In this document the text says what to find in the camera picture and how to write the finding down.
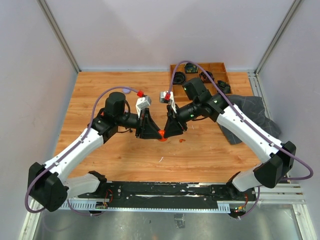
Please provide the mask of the orange earbud case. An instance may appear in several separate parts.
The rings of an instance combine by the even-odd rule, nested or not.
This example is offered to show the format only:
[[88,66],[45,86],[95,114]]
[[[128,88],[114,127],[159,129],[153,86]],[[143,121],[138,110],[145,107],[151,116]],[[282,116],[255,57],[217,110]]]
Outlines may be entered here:
[[165,142],[167,138],[165,138],[165,131],[163,129],[159,130],[158,133],[161,136],[161,139],[158,139],[160,142]]

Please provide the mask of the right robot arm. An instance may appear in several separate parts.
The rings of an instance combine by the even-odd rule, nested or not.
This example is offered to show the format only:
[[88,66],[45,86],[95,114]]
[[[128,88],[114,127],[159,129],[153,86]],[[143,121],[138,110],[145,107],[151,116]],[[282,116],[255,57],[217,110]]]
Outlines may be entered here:
[[235,134],[260,160],[260,164],[228,180],[226,193],[230,199],[238,200],[245,191],[259,186],[273,189],[293,167],[297,148],[291,141],[283,143],[269,135],[226,96],[211,95],[200,78],[193,78],[182,87],[191,101],[183,107],[175,104],[172,92],[160,93],[160,101],[167,104],[164,138],[182,135],[188,121],[203,116]]

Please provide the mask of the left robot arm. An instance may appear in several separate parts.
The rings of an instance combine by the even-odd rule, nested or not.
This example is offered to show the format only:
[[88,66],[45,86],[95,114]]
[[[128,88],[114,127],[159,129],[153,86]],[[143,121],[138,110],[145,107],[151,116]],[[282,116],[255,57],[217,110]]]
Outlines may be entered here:
[[98,114],[92,114],[87,128],[74,142],[52,159],[43,164],[35,162],[29,168],[24,200],[30,213],[34,210],[29,206],[29,197],[49,212],[56,211],[65,201],[85,193],[91,193],[96,198],[103,197],[107,193],[103,175],[96,171],[74,178],[69,178],[69,175],[89,154],[114,136],[119,127],[134,129],[139,139],[162,138],[150,114],[150,97],[141,91],[137,95],[136,113],[133,113],[124,93],[110,93],[105,106]]

